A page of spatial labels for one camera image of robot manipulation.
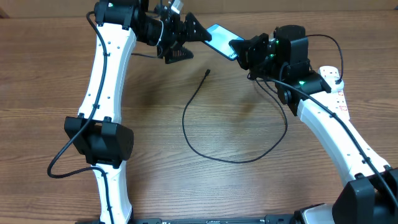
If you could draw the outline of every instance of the table surface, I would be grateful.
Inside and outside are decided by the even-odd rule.
[[[250,39],[298,24],[341,45],[351,122],[380,156],[398,166],[398,13],[290,12],[197,16]],[[95,33],[84,17],[0,20],[0,223],[73,223],[99,217],[94,175],[47,177],[68,140],[66,116],[76,116],[89,82]],[[210,76],[186,115],[191,143],[223,159],[252,159],[284,130],[275,102],[237,62],[202,43],[188,43],[193,60],[165,65],[133,56],[123,93],[123,125],[135,133],[127,188],[137,218],[261,217],[333,203],[340,178],[312,132],[284,106],[289,130],[266,157],[250,164],[204,159],[184,140],[182,111]],[[155,54],[139,43],[135,52]],[[312,66],[340,68],[334,43],[311,37]],[[86,167],[71,147],[54,168]]]

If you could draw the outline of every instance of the black bracket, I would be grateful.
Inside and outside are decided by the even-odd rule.
[[[124,18],[124,24],[122,25],[122,29],[129,30],[133,12],[134,12],[134,7],[130,6],[129,11],[128,13],[126,13],[126,16]]]
[[[209,32],[207,32],[207,30],[199,23],[198,19],[191,12],[185,16],[184,26],[187,35],[186,41],[193,42],[211,40],[211,35]]]
[[[79,132],[87,119],[65,118],[65,132],[69,138]],[[130,158],[134,145],[134,133],[131,129],[121,124],[91,120],[88,127],[73,142],[77,151],[86,156],[86,162],[95,165],[108,164],[115,169],[119,168],[122,161]]]
[[[105,17],[105,11],[106,8],[108,7],[109,0],[100,0],[95,4],[94,11],[95,11],[95,22],[99,26],[103,26],[104,24],[104,17]]]
[[[164,55],[165,63],[170,64],[174,62],[179,62],[185,59],[193,58],[193,53],[186,49],[185,47],[179,47],[177,50],[169,49],[169,51]]]
[[[398,194],[398,169],[381,173],[393,194]],[[336,224],[393,224],[398,223],[398,210],[376,175],[364,177],[346,184],[333,205],[332,214]]]

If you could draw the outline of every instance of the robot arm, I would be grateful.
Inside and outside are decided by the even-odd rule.
[[[100,221],[105,224],[129,223],[132,218],[132,205],[128,199],[126,182],[126,161],[130,158],[134,144],[133,132],[121,125],[121,97],[124,78],[130,56],[136,42],[157,46],[158,58],[166,63],[193,58],[193,54],[182,47],[186,41],[211,40],[193,14],[180,21],[182,3],[173,1],[170,7],[157,7],[160,20],[146,16],[148,2],[101,0],[95,6],[97,29],[108,52],[107,70],[98,107],[92,120],[88,120],[95,103],[103,72],[104,50],[97,36],[96,53],[90,84],[78,117],[67,117],[65,131],[70,138],[90,122],[89,128],[73,143],[80,154],[86,156],[87,163],[103,169],[107,175],[109,204],[107,206],[106,187],[101,172],[94,170],[101,199]]]
[[[318,73],[325,80],[331,80],[333,84],[339,79],[338,70],[335,67],[321,67]],[[357,130],[349,121],[348,108],[345,103],[343,92],[344,82],[336,85],[336,88],[327,93],[321,91],[311,96],[330,110],[337,113],[343,119],[349,130],[354,134],[361,147],[365,149],[366,155],[371,159],[379,172],[384,172],[386,166],[389,166],[386,160],[375,153],[365,140],[359,135]],[[373,175],[374,172],[365,163],[363,157],[358,153],[358,149],[353,144],[351,138],[336,119],[320,108],[311,100],[300,100],[298,104],[297,116],[304,122],[316,135],[326,150],[340,175],[341,182],[345,186],[349,181],[356,180],[358,174],[365,177]]]
[[[338,70],[310,70],[305,29],[292,25],[277,27],[271,38],[261,34],[229,44],[238,55],[241,68],[250,71],[248,78],[275,82],[279,100],[314,132],[343,183],[344,189],[334,205],[303,208],[295,212],[294,219],[304,224],[397,223],[394,200],[398,195],[398,169],[392,169],[377,155],[350,123],[344,81]]]

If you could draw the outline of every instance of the smartphone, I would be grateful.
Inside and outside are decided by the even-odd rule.
[[[232,47],[229,46],[229,42],[231,40],[244,39],[218,24],[214,24],[207,28],[207,31],[211,34],[212,39],[211,41],[206,40],[205,44],[227,59],[231,61],[235,60],[238,55],[235,53]]]

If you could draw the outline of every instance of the wood grain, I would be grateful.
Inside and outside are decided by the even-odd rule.
[[[345,58],[351,122],[363,138],[398,166],[398,14],[379,12],[280,12],[198,16],[248,39],[276,26],[298,24],[308,34],[333,36]],[[91,172],[67,179],[46,168],[68,140],[66,116],[76,116],[90,78],[95,33],[82,17],[0,21],[0,223],[73,223],[100,214]],[[127,163],[129,198],[137,218],[250,217],[333,203],[342,190],[326,152],[286,108],[289,130],[268,156],[252,164],[213,162],[187,146],[186,129],[200,152],[243,160],[260,155],[283,133],[277,105],[246,80],[236,62],[201,43],[186,44],[193,60],[165,65],[132,57],[124,85],[123,125],[134,130]],[[138,44],[135,52],[155,54]],[[333,42],[310,39],[314,68],[340,67]],[[85,167],[71,147],[56,173]]]
[[[9,16],[4,12],[4,10],[0,7],[0,19],[7,19]]]
[[[84,16],[99,0],[0,0],[11,18]],[[159,0],[149,1],[149,9]],[[393,10],[397,0],[185,0],[182,11],[195,14],[232,12],[308,12]]]

